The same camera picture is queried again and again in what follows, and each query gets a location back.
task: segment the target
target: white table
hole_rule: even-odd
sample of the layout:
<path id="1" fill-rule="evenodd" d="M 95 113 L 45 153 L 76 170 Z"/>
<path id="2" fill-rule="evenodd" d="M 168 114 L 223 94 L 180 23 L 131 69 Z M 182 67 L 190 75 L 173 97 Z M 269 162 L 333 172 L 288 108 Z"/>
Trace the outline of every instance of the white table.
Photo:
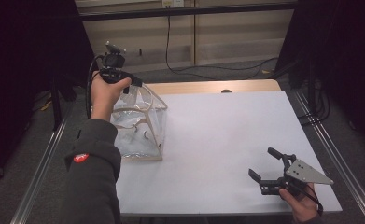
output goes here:
<path id="1" fill-rule="evenodd" d="M 163 161 L 124 161 L 117 191 L 124 216 L 264 215 L 290 212 L 248 175 L 276 179 L 274 147 L 322 172 L 283 91 L 162 95 L 168 104 Z M 341 211 L 316 185 L 325 212 Z"/>

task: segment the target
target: red logo patch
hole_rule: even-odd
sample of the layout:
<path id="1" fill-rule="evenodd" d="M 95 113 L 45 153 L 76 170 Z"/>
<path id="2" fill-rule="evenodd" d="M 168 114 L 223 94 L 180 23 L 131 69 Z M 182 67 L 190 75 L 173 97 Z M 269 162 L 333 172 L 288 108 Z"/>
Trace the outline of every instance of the red logo patch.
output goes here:
<path id="1" fill-rule="evenodd" d="M 74 157 L 74 162 L 83 162 L 89 157 L 89 154 L 79 154 Z"/>

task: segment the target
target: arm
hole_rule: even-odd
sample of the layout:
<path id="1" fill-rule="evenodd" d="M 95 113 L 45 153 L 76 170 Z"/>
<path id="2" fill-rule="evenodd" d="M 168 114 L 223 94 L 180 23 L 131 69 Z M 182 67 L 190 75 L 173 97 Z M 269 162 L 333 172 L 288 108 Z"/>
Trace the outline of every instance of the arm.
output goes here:
<path id="1" fill-rule="evenodd" d="M 315 197 L 313 190 L 314 184 L 309 183 L 305 191 Z M 316 203 L 308 197 L 296 199 L 286 189 L 280 189 L 280 196 L 292 207 L 293 219 L 295 223 L 300 224 L 322 224 L 321 217 L 316 211 Z"/>
<path id="2" fill-rule="evenodd" d="M 120 92 L 129 78 L 116 84 L 94 77 L 91 87 L 93 111 L 81 130 L 74 150 L 65 157 L 68 175 L 61 223 L 120 223 L 115 184 L 121 156 L 114 141 L 117 129 L 109 123 Z"/>

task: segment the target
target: transparent bag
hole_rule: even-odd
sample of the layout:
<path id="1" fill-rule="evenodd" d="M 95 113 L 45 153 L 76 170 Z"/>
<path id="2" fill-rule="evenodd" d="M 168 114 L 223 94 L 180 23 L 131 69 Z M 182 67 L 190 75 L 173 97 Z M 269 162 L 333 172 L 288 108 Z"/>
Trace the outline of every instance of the transparent bag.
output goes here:
<path id="1" fill-rule="evenodd" d="M 162 160 L 167 104 L 147 85 L 130 86 L 114 105 L 115 146 L 123 161 Z"/>

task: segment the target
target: wall outlet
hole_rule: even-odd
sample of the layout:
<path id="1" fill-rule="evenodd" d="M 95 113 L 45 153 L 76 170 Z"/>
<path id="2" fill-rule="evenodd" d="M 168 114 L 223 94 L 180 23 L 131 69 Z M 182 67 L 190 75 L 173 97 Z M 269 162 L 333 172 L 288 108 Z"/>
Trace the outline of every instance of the wall outlet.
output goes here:
<path id="1" fill-rule="evenodd" d="M 173 0 L 162 0 L 162 7 L 172 7 L 173 6 Z"/>
<path id="2" fill-rule="evenodd" d="M 173 0 L 173 7 L 184 7 L 184 0 Z"/>

